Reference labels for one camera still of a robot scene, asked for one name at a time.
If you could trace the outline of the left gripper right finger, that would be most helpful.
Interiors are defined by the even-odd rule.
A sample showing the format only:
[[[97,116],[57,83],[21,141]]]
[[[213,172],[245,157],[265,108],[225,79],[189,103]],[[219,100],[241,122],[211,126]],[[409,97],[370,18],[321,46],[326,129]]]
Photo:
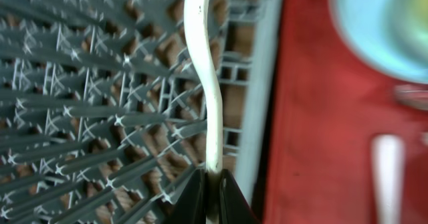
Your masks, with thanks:
[[[233,174],[223,169],[219,185],[219,223],[220,224],[259,224]]]

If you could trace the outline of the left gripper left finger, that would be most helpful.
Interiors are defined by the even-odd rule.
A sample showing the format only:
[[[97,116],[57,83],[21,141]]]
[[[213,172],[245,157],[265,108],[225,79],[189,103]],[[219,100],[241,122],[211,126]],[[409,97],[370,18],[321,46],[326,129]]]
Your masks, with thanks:
[[[191,175],[172,213],[164,224],[205,224],[206,181],[205,170],[197,169]]]

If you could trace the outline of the cream plastic spoon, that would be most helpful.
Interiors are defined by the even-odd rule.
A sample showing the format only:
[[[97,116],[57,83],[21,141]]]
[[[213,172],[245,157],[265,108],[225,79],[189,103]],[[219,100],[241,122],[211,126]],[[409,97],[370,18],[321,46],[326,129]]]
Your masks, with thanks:
[[[371,160],[377,222],[399,224],[405,166],[403,141],[392,134],[374,137]]]

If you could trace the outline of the red snack wrapper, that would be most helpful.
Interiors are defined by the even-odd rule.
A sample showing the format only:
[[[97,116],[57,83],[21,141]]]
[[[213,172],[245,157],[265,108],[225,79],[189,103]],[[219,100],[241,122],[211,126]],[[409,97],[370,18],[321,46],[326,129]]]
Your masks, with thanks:
[[[401,104],[427,111],[427,85],[400,84],[395,86],[394,95]]]

